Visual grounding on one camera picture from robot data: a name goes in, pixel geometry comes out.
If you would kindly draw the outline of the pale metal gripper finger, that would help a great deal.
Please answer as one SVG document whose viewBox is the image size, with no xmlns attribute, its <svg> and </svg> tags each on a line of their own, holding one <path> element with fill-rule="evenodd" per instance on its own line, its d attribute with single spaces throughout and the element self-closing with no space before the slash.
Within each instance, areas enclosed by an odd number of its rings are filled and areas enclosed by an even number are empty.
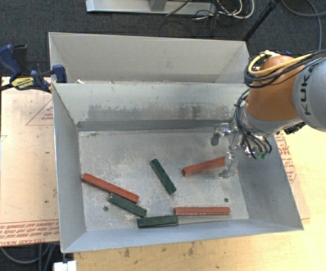
<svg viewBox="0 0 326 271">
<path fill-rule="evenodd" d="M 211 145 L 217 146 L 219 143 L 219 139 L 221 137 L 227 137 L 231 135 L 233 132 L 233 127 L 230 123 L 220 123 L 214 126 L 214 132 L 211 137 Z"/>
<path fill-rule="evenodd" d="M 238 158 L 234 151 L 228 151 L 225 155 L 223 170 L 219 173 L 220 178 L 228 178 L 237 174 Z"/>
</svg>

